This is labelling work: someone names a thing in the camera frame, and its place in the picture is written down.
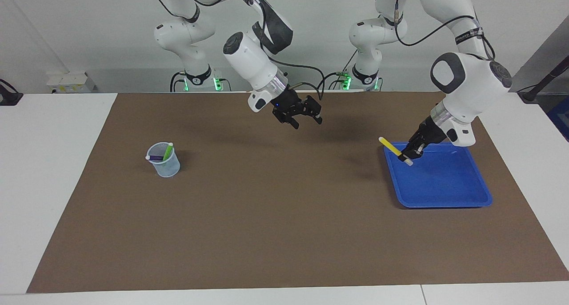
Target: mesh pen cup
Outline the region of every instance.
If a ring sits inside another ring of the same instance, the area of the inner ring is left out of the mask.
[[[148,152],[146,152],[146,160],[154,166],[158,175],[164,178],[172,177],[180,170],[180,161],[177,159],[174,147],[172,147],[172,152],[169,157],[164,161],[153,160],[151,157],[164,157],[168,144],[169,143],[165,141],[162,143],[156,143],[148,149]]]

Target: brown mat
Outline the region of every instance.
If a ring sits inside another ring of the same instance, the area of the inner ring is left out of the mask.
[[[494,204],[397,202],[377,137],[407,140],[442,97],[327,94],[295,131],[245,94],[120,94],[28,292],[569,280],[478,120]],[[157,141],[172,179],[144,161]]]

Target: green marker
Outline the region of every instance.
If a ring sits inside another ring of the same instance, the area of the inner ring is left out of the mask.
[[[174,148],[173,143],[168,143],[168,147],[166,147],[166,151],[164,153],[164,159],[162,161],[166,161],[172,155],[172,149]]]

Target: white table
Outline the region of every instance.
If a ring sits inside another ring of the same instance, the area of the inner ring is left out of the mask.
[[[569,304],[569,281],[23,295],[115,98],[26,95],[0,107],[0,304]],[[480,118],[569,267],[569,143],[539,106],[515,94]]]

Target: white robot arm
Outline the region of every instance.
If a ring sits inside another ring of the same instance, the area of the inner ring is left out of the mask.
[[[197,4],[213,6],[222,1],[165,0],[165,5],[170,6],[171,13],[179,19],[158,26],[155,30],[156,40],[162,48],[180,56],[186,76],[194,84],[202,84],[211,74],[211,67],[203,52],[192,44],[215,33],[211,21],[203,18]],[[246,34],[238,32],[231,36],[224,46],[224,56],[253,87],[248,99],[250,108],[258,112],[272,103],[272,112],[281,123],[298,128],[299,124],[293,116],[307,115],[320,124],[321,106],[311,96],[301,100],[289,86],[285,74],[271,62],[264,50],[276,55],[287,48],[293,40],[290,24],[266,0],[243,1],[260,15],[261,21],[253,24]],[[195,5],[195,9],[188,12],[187,6],[191,5]]]
[[[248,104],[254,112],[272,103],[272,113],[281,123],[291,124],[298,129],[295,115],[313,117],[322,123],[321,105],[311,96],[301,100],[288,84],[288,79],[271,62],[265,48],[273,55],[289,46],[293,40],[293,30],[284,17],[279,15],[266,0],[243,0],[262,17],[247,33],[237,32],[231,36],[223,48],[223,54],[232,68],[247,80],[253,91]]]
[[[402,39],[407,32],[402,12],[405,1],[377,0],[378,20],[373,20],[375,23],[364,21],[364,25],[356,24],[350,30],[350,41],[357,42],[354,45],[358,48],[358,60],[352,72],[364,86],[369,79],[361,78],[376,79],[376,66],[381,56],[375,57],[372,63],[369,49],[362,46],[364,43],[370,46],[376,42],[386,44]],[[471,0],[421,0],[421,5],[427,14],[453,32],[459,52],[443,54],[431,67],[432,82],[447,95],[419,125],[402,151],[401,161],[421,157],[427,145],[440,143],[447,137],[457,146],[473,145],[476,140],[471,122],[512,86],[510,73],[486,51],[484,32],[476,19]],[[372,31],[382,33],[382,36],[377,38],[370,34]],[[375,40],[370,43],[371,39],[366,37],[374,37]]]
[[[161,1],[177,18],[158,25],[154,30],[155,40],[162,48],[179,56],[186,81],[193,88],[213,86],[212,68],[203,50],[194,45],[215,34],[213,21],[192,0]]]

